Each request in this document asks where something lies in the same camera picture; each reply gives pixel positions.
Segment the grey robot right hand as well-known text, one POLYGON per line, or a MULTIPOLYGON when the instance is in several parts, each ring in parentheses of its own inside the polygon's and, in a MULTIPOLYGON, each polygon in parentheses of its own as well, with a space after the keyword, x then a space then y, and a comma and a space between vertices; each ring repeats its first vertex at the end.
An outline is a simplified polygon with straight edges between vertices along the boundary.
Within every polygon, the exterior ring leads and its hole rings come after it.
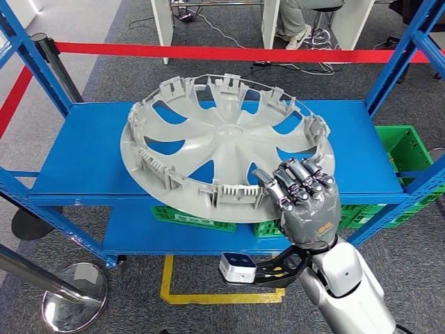
POLYGON ((271 197, 278 229, 290 243, 312 250, 334 243, 341 204, 333 175, 308 158, 282 161, 271 175, 257 168, 253 175, 271 197))

